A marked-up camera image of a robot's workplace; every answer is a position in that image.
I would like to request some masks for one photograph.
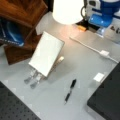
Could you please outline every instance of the pen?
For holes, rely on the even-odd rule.
[[[69,93],[67,94],[67,96],[66,96],[66,98],[65,98],[65,103],[64,103],[64,104],[67,103],[67,101],[68,101],[68,99],[69,99],[69,97],[70,97],[70,95],[71,95],[71,93],[72,93],[72,89],[73,89],[74,86],[75,86],[75,83],[76,83],[76,79],[72,81],[72,84],[71,84],[71,86],[70,86],[70,91],[69,91]]]

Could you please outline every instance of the wire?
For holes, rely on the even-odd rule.
[[[71,40],[77,41],[78,43],[80,43],[81,45],[89,48],[90,50],[92,50],[92,51],[100,54],[100,55],[103,56],[104,58],[108,58],[108,59],[114,61],[115,63],[119,63],[119,61],[117,61],[117,60],[115,60],[114,58],[112,58],[112,57],[109,56],[109,52],[107,52],[107,51],[105,51],[105,50],[99,51],[99,50],[97,50],[97,49],[94,49],[94,48],[92,48],[92,47],[90,47],[90,46],[88,46],[88,45],[80,42],[79,40],[76,40],[75,38],[72,38],[72,37],[69,37],[69,38],[70,38]]]

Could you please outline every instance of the white table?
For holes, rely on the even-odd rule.
[[[0,80],[42,120],[104,120],[86,103],[99,86],[99,83],[93,80],[94,76],[98,72],[109,73],[116,63],[61,36],[59,31],[62,28],[63,25],[51,19],[46,30],[65,41],[61,52],[65,59],[47,80],[41,81],[36,89],[31,89],[30,84],[24,83],[30,73],[30,59],[9,66],[3,47],[0,47]],[[89,37],[87,38],[84,40],[86,44],[99,50],[108,50],[112,57],[120,59],[119,45],[109,41],[89,41]],[[77,79],[76,86],[69,101],[64,105],[73,79]]]

